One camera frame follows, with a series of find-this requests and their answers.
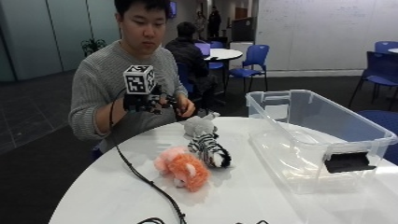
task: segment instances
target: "orange stuffed animal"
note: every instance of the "orange stuffed animal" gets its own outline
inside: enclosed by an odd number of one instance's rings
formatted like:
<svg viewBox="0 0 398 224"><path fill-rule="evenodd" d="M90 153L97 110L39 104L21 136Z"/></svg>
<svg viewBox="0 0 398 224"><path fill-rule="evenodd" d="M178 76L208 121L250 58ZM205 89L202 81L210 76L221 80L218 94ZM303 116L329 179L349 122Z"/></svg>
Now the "orange stuffed animal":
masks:
<svg viewBox="0 0 398 224"><path fill-rule="evenodd" d="M154 167L162 175L173 174L177 187L197 191L209 179L202 162L189 153L188 147L170 147L154 159Z"/></svg>

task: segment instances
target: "chair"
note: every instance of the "chair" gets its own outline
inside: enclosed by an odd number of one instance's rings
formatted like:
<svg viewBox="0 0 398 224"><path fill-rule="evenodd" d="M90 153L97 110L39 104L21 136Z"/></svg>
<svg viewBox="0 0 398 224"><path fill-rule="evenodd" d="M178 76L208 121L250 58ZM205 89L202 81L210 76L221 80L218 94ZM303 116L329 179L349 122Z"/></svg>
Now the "chair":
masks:
<svg viewBox="0 0 398 224"><path fill-rule="evenodd" d="M201 97L194 97L197 93L194 92L194 84L189 82L189 67L185 63L177 63L177 67L180 82L188 91L190 101L196 102L201 100Z"/></svg>
<svg viewBox="0 0 398 224"><path fill-rule="evenodd" d="M374 84L371 102L378 96L379 86L398 87L398 55L377 53L373 51L367 52L367 68L363 70L357 88L351 94L349 108L355 93L361 89L365 81L369 81ZM398 89L391 97L389 110L391 109L397 93Z"/></svg>
<svg viewBox="0 0 398 224"><path fill-rule="evenodd" d="M357 113L398 134L398 113L382 110L363 110ZM389 146L385 159L398 165L398 144Z"/></svg>
<svg viewBox="0 0 398 224"><path fill-rule="evenodd" d="M390 53L389 49L398 49L398 41L378 41L374 43L377 53Z"/></svg>
<svg viewBox="0 0 398 224"><path fill-rule="evenodd" d="M257 75L263 75L265 91L267 90L265 59L266 59L269 50L270 50L270 47L267 45L251 45L246 51L246 59L241 63L242 67L229 70L229 74L233 77L244 78L244 92L246 92L246 77L250 77L250 86L249 86L249 91L250 91L251 83L253 83L253 76L257 76ZM254 70L253 65L259 65L262 68L262 71Z"/></svg>
<svg viewBox="0 0 398 224"><path fill-rule="evenodd" d="M218 41L210 42L210 49L224 49L224 45ZM224 67L224 63L209 63L209 69L220 69Z"/></svg>

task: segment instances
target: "black cable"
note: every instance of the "black cable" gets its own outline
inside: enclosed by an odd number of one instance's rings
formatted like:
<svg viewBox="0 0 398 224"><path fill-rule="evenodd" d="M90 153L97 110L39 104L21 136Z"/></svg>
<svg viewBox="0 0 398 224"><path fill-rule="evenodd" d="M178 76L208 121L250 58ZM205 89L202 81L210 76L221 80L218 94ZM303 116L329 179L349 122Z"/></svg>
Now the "black cable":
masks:
<svg viewBox="0 0 398 224"><path fill-rule="evenodd" d="M126 164L128 168L130 169L130 171L133 172L133 174L152 187L154 188L164 196L165 198L169 200L169 202L172 203L174 209L176 209L176 212L177 212L177 215L178 215L178 218L180 218L180 223L181 224L186 224L186 221L185 221L185 214L181 212L180 210L180 207L176 203L176 201L173 200L173 198L158 188L158 186L154 185L153 181L149 181L145 176L142 176L140 174L140 172L136 170L136 168L133 167L132 163L128 161L126 157L124 156L121 150L120 150L120 147L118 147L118 143L117 143L117 140L116 140L116 136L112 134L112 129L113 129L113 120L112 120L112 115L113 115L113 106L114 106L114 102L117 101L121 93L124 92L125 88L117 93L116 97L114 97L114 100L112 102L112 105L110 105L110 111L109 111L109 132L110 132L110 138L112 138L112 141L113 141L113 144L114 144L114 147L120 153L120 156L124 160L124 163ZM146 222L148 221L152 221L153 223L160 223L160 224L164 224L164 222L161 221L161 219L158 218L149 218L145 220Z"/></svg>

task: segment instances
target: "clear plastic bin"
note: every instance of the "clear plastic bin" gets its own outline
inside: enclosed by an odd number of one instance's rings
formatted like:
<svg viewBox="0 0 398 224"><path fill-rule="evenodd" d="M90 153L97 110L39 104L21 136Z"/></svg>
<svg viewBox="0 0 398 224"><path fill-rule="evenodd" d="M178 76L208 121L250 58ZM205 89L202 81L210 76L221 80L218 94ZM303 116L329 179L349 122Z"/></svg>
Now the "clear plastic bin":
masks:
<svg viewBox="0 0 398 224"><path fill-rule="evenodd" d="M255 150L294 193L351 191L371 181L397 136L311 91L246 94Z"/></svg>

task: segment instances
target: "gray sweater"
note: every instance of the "gray sweater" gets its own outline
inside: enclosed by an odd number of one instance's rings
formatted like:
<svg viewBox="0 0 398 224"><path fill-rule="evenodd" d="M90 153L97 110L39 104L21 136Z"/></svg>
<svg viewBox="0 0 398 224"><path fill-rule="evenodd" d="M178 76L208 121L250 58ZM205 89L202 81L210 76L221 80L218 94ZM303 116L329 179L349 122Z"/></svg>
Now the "gray sweater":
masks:
<svg viewBox="0 0 398 224"><path fill-rule="evenodd" d="M158 48L150 59L138 61L121 48L116 41L89 55L81 62L73 78L72 105L68 116L73 133L81 140L104 139L101 151L114 147L110 134L118 143L132 136L176 121L173 108L161 110L161 115L148 112L129 112L114 125L112 133L101 133L94 122L98 107L113 102L124 88L124 71L132 65L153 65L157 84L169 95L184 93L180 84L177 65L172 53Z"/></svg>

